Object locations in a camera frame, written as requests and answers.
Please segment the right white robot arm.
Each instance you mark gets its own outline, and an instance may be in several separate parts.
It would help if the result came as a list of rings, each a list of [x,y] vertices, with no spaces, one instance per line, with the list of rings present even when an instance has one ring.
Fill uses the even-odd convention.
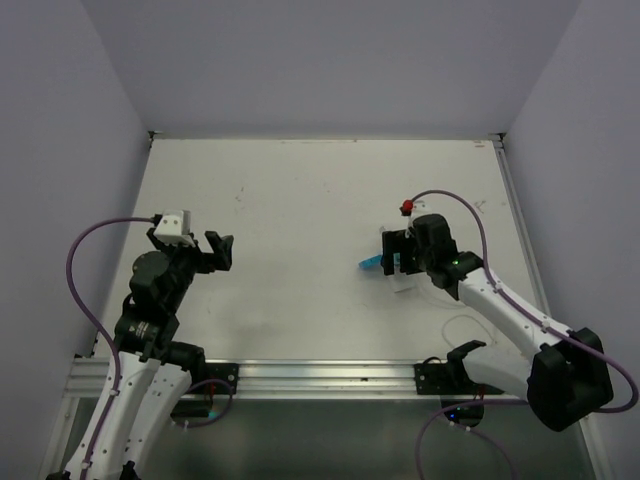
[[[509,354],[481,340],[447,353],[444,363],[414,366],[416,390],[440,395],[480,386],[526,401],[559,432],[609,403],[613,387],[600,338],[574,331],[523,301],[487,270],[484,260],[458,249],[439,214],[412,219],[404,230],[381,234],[385,275],[426,274],[432,284],[489,320],[518,349]]]

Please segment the white power strip socket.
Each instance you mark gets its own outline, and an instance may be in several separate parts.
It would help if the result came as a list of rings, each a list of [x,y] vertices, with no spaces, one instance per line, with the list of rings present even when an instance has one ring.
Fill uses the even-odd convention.
[[[381,234],[383,231],[394,231],[394,230],[388,230],[384,226],[382,226],[379,229],[379,231]],[[391,285],[391,290],[394,293],[409,291],[414,289],[416,286],[415,281],[412,279],[410,275],[402,274],[398,271],[398,269],[394,275],[386,276],[386,277],[389,280],[389,283]]]

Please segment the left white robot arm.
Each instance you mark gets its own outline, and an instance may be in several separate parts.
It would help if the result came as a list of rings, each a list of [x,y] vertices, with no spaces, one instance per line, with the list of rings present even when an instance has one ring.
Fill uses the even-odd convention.
[[[211,399],[234,396],[233,380],[212,375],[203,348],[174,339],[177,311],[198,274],[231,267],[230,236],[208,231],[212,249],[200,249],[182,227],[155,226],[147,236],[153,250],[132,266],[129,293],[114,333],[104,386],[84,435],[55,479],[139,479],[180,399],[189,393]]]

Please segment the blue plug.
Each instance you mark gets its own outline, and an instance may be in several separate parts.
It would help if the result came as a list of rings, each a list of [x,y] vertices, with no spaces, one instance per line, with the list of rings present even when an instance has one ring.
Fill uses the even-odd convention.
[[[361,270],[371,270],[371,269],[380,268],[381,266],[382,266],[381,254],[366,258],[358,263],[358,267]]]

